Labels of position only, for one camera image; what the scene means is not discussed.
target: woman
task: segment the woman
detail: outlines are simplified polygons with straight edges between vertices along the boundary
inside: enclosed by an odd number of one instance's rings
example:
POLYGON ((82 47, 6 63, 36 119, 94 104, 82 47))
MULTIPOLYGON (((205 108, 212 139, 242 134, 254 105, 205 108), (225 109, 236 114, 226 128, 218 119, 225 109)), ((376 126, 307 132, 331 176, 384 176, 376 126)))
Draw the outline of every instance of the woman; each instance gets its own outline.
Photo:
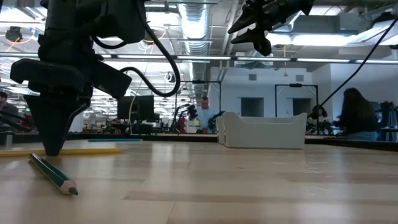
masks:
MULTIPOLYGON (((316 105, 312 108, 312 111, 315 111, 317 108, 319 107, 319 105, 316 105)), ((313 113, 311 115, 311 121, 312 122, 317 122, 318 119, 319 121, 323 121, 326 119, 326 117, 328 116, 328 113, 326 112, 326 110, 321 106, 318 109, 317 113, 313 113)))
POLYGON ((312 111, 315 111, 318 108, 317 112, 311 114, 311 117, 308 119, 307 123, 307 131, 309 134, 315 134, 318 131, 318 120, 320 123, 319 131, 323 134, 333 134, 333 129, 331 128, 331 123, 328 122, 330 120, 328 118, 328 113, 326 110, 319 105, 316 105, 312 108, 312 111))
POLYGON ((377 140, 377 121, 372 104, 355 88, 344 92, 343 109, 336 126, 345 129, 348 139, 377 140))

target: pencil tip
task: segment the pencil tip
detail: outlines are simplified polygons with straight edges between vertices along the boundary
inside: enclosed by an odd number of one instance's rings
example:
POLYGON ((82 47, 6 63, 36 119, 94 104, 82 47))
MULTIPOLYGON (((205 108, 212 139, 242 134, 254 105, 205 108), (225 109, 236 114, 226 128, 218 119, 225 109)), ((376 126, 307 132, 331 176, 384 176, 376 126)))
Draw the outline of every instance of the pencil tip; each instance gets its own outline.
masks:
POLYGON ((72 195, 78 195, 79 193, 77 192, 77 189, 76 189, 76 187, 71 187, 71 188, 69 188, 69 193, 70 194, 72 194, 72 195))

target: door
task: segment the door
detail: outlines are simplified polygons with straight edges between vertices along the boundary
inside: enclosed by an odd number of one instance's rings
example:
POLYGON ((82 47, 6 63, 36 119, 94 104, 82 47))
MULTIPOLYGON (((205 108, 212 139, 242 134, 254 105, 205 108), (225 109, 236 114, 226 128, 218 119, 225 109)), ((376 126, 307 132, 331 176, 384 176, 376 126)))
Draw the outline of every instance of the door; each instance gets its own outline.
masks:
POLYGON ((310 98, 293 98, 293 116, 307 113, 310 114, 312 111, 311 108, 311 99, 310 98))
POLYGON ((241 116, 264 117, 264 99, 242 97, 241 116))

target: cable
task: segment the cable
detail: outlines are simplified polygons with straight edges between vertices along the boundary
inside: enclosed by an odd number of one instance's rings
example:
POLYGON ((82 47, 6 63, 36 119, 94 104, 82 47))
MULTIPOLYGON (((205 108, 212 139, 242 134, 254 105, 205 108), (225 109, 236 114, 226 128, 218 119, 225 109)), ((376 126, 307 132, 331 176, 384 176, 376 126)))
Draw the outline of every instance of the cable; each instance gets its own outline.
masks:
POLYGON ((28 40, 25 40, 25 41, 22 41, 22 42, 17 42, 18 40, 16 40, 15 42, 9 41, 9 40, 7 40, 7 41, 10 42, 10 43, 14 43, 14 44, 26 44, 29 41, 31 41, 34 37, 35 37, 35 32, 32 31, 32 35, 31 35, 31 37, 28 40))
MULTIPOLYGON (((24 122, 26 122, 30 127, 32 127, 32 123, 31 123, 29 120, 27 120, 27 119, 25 119, 25 118, 23 118, 23 117, 21 117, 21 116, 14 115, 14 114, 11 114, 11 113, 7 113, 7 112, 5 112, 5 111, 0 111, 0 114, 1 114, 1 115, 6 115, 6 116, 9 116, 9 117, 12 117, 12 118, 16 118, 16 119, 18 119, 18 120, 20 120, 20 121, 24 121, 24 122)), ((4 124, 8 124, 10 127, 17 129, 18 131, 26 131, 26 132, 29 132, 29 131, 32 131, 32 130, 33 130, 32 128, 24 128, 24 127, 22 127, 21 125, 15 123, 15 122, 13 122, 13 121, 10 121, 9 119, 7 119, 7 118, 5 118, 5 117, 3 117, 3 116, 0 116, 0 122, 3 122, 4 124)))
POLYGON ((373 21, 367 20, 367 19, 362 15, 362 13, 359 13, 359 16, 361 16, 362 19, 364 19, 366 22, 373 22, 373 21))
MULTIPOLYGON (((159 37, 159 40, 161 40, 161 39, 166 35, 166 30, 167 30, 167 29, 165 29, 165 28, 163 28, 163 27, 156 27, 156 28, 161 28, 161 29, 164 30, 163 34, 159 37)), ((146 40, 146 39, 144 39, 144 40, 142 40, 142 41, 144 41, 145 43, 153 43, 153 42, 154 42, 153 40, 146 40)))
POLYGON ((141 88, 141 84, 142 84, 142 80, 138 86, 138 90, 136 91, 136 93, 134 94, 134 97, 132 98, 131 104, 130 104, 130 110, 129 110, 129 124, 130 124, 130 134, 132 134, 132 130, 131 130, 131 109, 132 109, 132 104, 134 103, 134 100, 136 100, 136 96, 138 95, 138 91, 141 88))
POLYGON ((168 93, 162 93, 161 91, 157 90, 152 85, 152 83, 145 77, 145 75, 137 68, 126 67, 126 68, 122 68, 120 70, 120 72, 126 72, 126 71, 136 72, 142 78, 142 81, 144 81, 144 83, 148 86, 148 88, 150 90, 152 90, 156 95, 163 96, 163 97, 170 97, 170 96, 176 94, 178 89, 180 88, 180 85, 181 85, 180 71, 178 70, 177 64, 174 62, 174 60, 171 57, 171 55, 169 54, 169 52, 164 48, 164 46, 162 45, 160 40, 154 34, 154 31, 149 27, 148 23, 146 22, 146 20, 142 17, 141 13, 139 12, 139 8, 141 7, 140 1, 136 1, 136 4, 137 4, 136 10, 137 10, 137 13, 139 15, 139 19, 140 19, 142 25, 144 26, 145 30, 150 35, 150 37, 154 40, 154 42, 155 42, 156 46, 159 48, 159 50, 163 53, 163 55, 169 61, 171 67, 173 68, 173 72, 175 75, 175 85, 174 85, 174 88, 172 91, 170 91, 168 93))
POLYGON ((342 12, 344 11, 340 6, 332 6, 328 10, 326 10, 326 12, 323 15, 326 15, 326 13, 328 13, 330 9, 333 9, 334 7, 338 7, 342 12))
POLYGON ((100 46, 100 47, 102 47, 102 48, 104 48, 104 49, 108 49, 108 50, 118 49, 118 48, 121 48, 121 47, 124 47, 124 46, 127 45, 127 43, 126 43, 125 41, 123 41, 123 42, 121 42, 121 43, 119 43, 119 44, 116 44, 116 45, 108 45, 108 44, 102 43, 102 42, 98 39, 98 37, 96 37, 96 36, 92 36, 91 38, 93 38, 94 42, 95 42, 98 46, 100 46))
POLYGON ((6 52, 8 52, 19 40, 19 37, 15 40, 15 42, 13 42, 10 47, 6 50, 6 52))
MULTIPOLYGON (((154 46, 152 45, 152 48, 151 48, 151 50, 150 50, 150 54, 152 54, 153 50, 154 50, 154 46)), ((147 66, 146 66, 146 68, 145 68, 144 75, 147 73, 148 65, 149 65, 149 63, 147 63, 147 66)), ((142 81, 144 81, 144 80, 141 80, 141 82, 139 83, 138 90, 137 90, 136 93, 134 94, 134 97, 133 97, 133 99, 132 99, 132 101, 131 101, 131 104, 130 104, 130 110, 129 110, 130 134, 132 134, 132 130, 131 130, 131 109, 132 109, 132 104, 133 104, 134 100, 136 99, 136 96, 138 95, 138 91, 139 91, 139 89, 141 88, 142 81)))
POLYGON ((393 26, 396 24, 396 22, 398 21, 398 16, 394 19, 394 21, 392 22, 392 24, 386 29, 386 31, 384 31, 383 35, 381 35, 380 39, 376 42, 376 44, 374 45, 374 47, 372 48, 372 50, 368 53, 368 56, 366 56, 366 58, 363 60, 363 62, 359 65, 359 67, 356 69, 356 71, 350 76, 348 77, 335 91, 333 91, 333 93, 331 93, 331 95, 328 96, 328 98, 326 98, 319 106, 317 109, 313 110, 307 117, 311 117, 312 114, 314 114, 316 111, 318 111, 323 105, 325 105, 325 103, 330 100, 330 98, 336 94, 345 84, 347 84, 352 78, 354 78, 354 76, 360 71, 360 69, 365 65, 366 61, 368 61, 368 59, 371 57, 371 55, 373 54, 373 52, 375 51, 375 49, 378 47, 378 45, 382 42, 383 38, 385 38, 385 36, 388 34, 388 32, 393 28, 393 26))

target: person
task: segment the person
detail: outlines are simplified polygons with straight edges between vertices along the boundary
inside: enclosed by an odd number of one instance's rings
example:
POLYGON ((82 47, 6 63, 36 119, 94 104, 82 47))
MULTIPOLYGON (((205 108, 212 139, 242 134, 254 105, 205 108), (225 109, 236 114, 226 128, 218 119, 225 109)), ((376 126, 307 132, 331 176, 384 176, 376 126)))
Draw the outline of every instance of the person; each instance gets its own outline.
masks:
POLYGON ((309 134, 333 134, 333 128, 329 122, 331 119, 328 117, 326 110, 316 105, 312 108, 312 111, 318 110, 311 114, 307 123, 307 131, 309 134))
POLYGON ((377 140, 377 120, 372 104, 355 88, 344 92, 343 109, 335 126, 343 128, 348 139, 377 140))
MULTIPOLYGON (((315 111, 317 108, 319 107, 319 105, 316 105, 312 108, 312 111, 315 111)), ((321 106, 318 108, 318 112, 317 113, 313 113, 311 114, 310 117, 310 121, 313 123, 316 123, 319 119, 319 121, 324 121, 328 116, 328 113, 326 112, 326 110, 321 106)))
MULTIPOLYGON (((1 92, 0 91, 0 110, 3 112, 7 112, 13 115, 18 115, 18 108, 10 103, 7 102, 8 99, 8 95, 5 92, 1 92)), ((10 116, 7 115, 2 115, 6 119, 9 119, 13 122, 17 122, 17 120, 15 118, 12 118, 10 116)), ((4 124, 3 122, 0 122, 0 127, 9 127, 8 124, 4 124)))
POLYGON ((209 99, 207 96, 201 98, 200 108, 197 109, 197 119, 199 120, 200 128, 208 129, 209 120, 217 113, 209 107, 209 99))

